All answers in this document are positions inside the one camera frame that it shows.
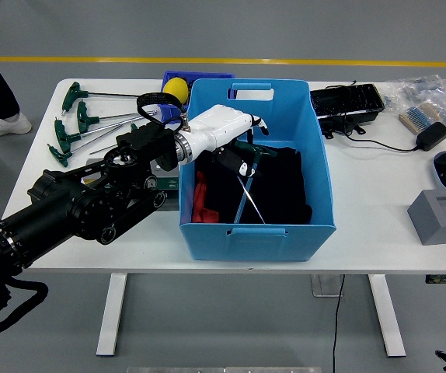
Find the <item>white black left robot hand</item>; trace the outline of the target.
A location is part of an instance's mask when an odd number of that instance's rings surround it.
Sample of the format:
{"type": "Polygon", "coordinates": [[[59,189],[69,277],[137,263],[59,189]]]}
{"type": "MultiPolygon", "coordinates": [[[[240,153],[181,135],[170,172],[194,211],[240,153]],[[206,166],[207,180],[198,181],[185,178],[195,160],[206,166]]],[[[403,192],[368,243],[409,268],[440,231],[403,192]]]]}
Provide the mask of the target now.
{"type": "Polygon", "coordinates": [[[252,177],[256,170],[225,146],[257,126],[268,135],[268,127],[261,117],[240,110],[215,105],[197,115],[175,134],[176,157],[188,164],[203,152],[210,152],[217,164],[238,176],[252,177]]]}

